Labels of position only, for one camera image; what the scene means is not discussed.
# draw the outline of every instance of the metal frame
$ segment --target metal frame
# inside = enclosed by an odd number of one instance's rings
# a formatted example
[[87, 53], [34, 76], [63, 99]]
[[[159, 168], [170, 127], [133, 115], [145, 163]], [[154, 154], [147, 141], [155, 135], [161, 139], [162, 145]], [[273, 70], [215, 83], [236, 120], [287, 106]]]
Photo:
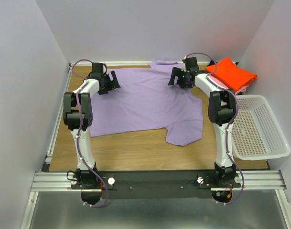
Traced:
[[[71, 79], [71, 67], [68, 72], [68, 79], [65, 84], [64, 93], [68, 90]], [[52, 160], [52, 154], [54, 151], [54, 145], [61, 122], [63, 110], [63, 101], [60, 104], [58, 111], [58, 117], [54, 125], [54, 131], [49, 144], [48, 151], [46, 153], [45, 163], [49, 164]], [[247, 170], [243, 171], [245, 178], [245, 190], [265, 190], [274, 189], [278, 197], [278, 201], [286, 221], [287, 227], [291, 229], [291, 207], [287, 201], [284, 190], [286, 189], [282, 174], [280, 171], [271, 170]], [[212, 191], [220, 190], [218, 188], [212, 188]], [[81, 192], [81, 190], [71, 189], [71, 183], [66, 178], [66, 173], [44, 173], [39, 172], [34, 174], [31, 192], [28, 198], [27, 206], [22, 219], [21, 229], [28, 229], [31, 226], [32, 217], [35, 211], [35, 206], [39, 192]], [[89, 191], [100, 192], [100, 189], [92, 189]]]
[[[63, 94], [69, 88], [71, 76], [72, 76], [72, 71], [71, 71], [71, 67], [70, 67], [69, 68], [69, 72], [68, 72], [68, 78], [67, 78], [67, 81], [65, 83], [65, 88], [64, 88]], [[56, 138], [57, 138], [57, 133], [58, 133], [61, 117], [62, 117], [63, 107], [64, 107], [64, 102], [63, 102], [63, 99], [62, 99], [61, 100], [61, 104], [59, 106], [59, 110], [58, 110], [57, 120], [56, 120], [55, 125], [54, 125], [52, 138], [51, 138], [51, 141], [50, 141], [50, 144], [49, 144], [48, 151], [46, 153], [46, 160], [45, 160], [46, 163], [50, 163], [51, 160], [52, 160], [52, 154], [53, 154], [53, 151], [54, 151], [54, 146], [55, 146], [55, 142], [56, 142]]]
[[291, 229], [291, 206], [288, 203], [284, 190], [276, 190], [277, 198], [288, 229]]

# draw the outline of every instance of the white knob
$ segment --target white knob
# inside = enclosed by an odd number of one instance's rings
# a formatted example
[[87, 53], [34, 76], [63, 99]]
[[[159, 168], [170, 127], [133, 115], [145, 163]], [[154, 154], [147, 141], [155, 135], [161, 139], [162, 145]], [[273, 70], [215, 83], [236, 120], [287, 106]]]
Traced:
[[113, 178], [113, 177], [109, 178], [109, 179], [108, 179], [108, 183], [109, 183], [110, 185], [113, 185], [113, 184], [115, 183], [114, 178]]

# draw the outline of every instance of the screw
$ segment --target screw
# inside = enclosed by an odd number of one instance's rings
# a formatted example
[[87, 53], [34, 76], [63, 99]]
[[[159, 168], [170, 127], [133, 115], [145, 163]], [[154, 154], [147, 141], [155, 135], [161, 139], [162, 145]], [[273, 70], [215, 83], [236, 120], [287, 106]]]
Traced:
[[109, 178], [109, 179], [108, 179], [108, 183], [109, 183], [110, 185], [113, 185], [113, 184], [115, 183], [115, 179], [114, 179], [113, 177]]
[[238, 183], [238, 184], [241, 183], [241, 178], [235, 177], [235, 182]]
[[202, 178], [202, 177], [199, 177], [198, 179], [197, 179], [197, 183], [198, 184], [203, 184], [203, 182], [204, 182], [204, 179]]

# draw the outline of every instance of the gray floor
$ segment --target gray floor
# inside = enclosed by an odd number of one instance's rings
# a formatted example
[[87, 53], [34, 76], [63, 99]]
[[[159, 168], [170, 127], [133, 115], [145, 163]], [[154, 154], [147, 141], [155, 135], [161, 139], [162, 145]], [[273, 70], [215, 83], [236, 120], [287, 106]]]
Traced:
[[274, 190], [245, 191], [233, 205], [210, 199], [112, 200], [84, 207], [74, 192], [40, 193], [32, 229], [285, 229]]

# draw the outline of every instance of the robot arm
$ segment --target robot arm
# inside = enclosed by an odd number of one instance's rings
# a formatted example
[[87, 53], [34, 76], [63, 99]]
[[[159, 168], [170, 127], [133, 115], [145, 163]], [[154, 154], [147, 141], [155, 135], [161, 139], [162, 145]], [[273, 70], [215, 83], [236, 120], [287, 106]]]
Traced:
[[184, 59], [183, 69], [174, 67], [169, 85], [174, 85], [175, 77], [181, 88], [199, 87], [209, 97], [208, 115], [216, 133], [215, 180], [228, 182], [236, 176], [236, 167], [232, 163], [232, 123], [236, 112], [236, 101], [228, 89], [216, 85], [200, 71], [196, 57]]
[[91, 97], [98, 93], [99, 95], [107, 94], [116, 88], [120, 88], [116, 74], [111, 72], [113, 81], [108, 73], [104, 72], [103, 63], [92, 63], [92, 70], [83, 84], [73, 92], [64, 94], [64, 123], [68, 126], [74, 139], [77, 153], [77, 169], [87, 170], [87, 166], [83, 163], [77, 149], [77, 132], [80, 126], [80, 116], [78, 110], [73, 110], [76, 107], [76, 94], [79, 96], [81, 110], [83, 115], [83, 126], [79, 132], [79, 148], [83, 152], [83, 158], [91, 168], [95, 168], [95, 160], [91, 153], [90, 144], [90, 126], [92, 125], [92, 106]]

